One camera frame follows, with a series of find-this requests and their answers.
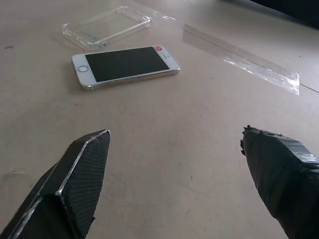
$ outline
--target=home button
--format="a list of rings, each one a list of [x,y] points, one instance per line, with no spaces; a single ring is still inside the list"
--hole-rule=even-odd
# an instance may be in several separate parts
[[[80,67],[78,68],[78,70],[79,70],[79,72],[86,72],[86,71],[89,70],[89,68],[88,68],[87,66],[80,66]]]

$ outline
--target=black screen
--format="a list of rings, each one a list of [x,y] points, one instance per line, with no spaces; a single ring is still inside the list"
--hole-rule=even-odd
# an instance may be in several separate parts
[[[169,69],[153,47],[91,54],[86,59],[97,82]]]

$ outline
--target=smartphone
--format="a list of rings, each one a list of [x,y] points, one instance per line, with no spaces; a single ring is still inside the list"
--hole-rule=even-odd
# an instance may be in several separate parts
[[[162,46],[78,54],[72,64],[84,90],[175,75],[180,67]]]

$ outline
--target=clear phone case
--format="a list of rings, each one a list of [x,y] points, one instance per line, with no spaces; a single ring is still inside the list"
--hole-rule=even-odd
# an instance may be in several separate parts
[[[107,11],[87,20],[66,23],[63,34],[81,47],[96,51],[112,41],[151,25],[151,18],[128,6]]]

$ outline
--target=red sticker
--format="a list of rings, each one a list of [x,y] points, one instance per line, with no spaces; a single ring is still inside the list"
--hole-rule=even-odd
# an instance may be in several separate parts
[[[163,48],[161,48],[160,46],[156,46],[156,47],[155,47],[155,50],[156,50],[156,51],[162,51]]]

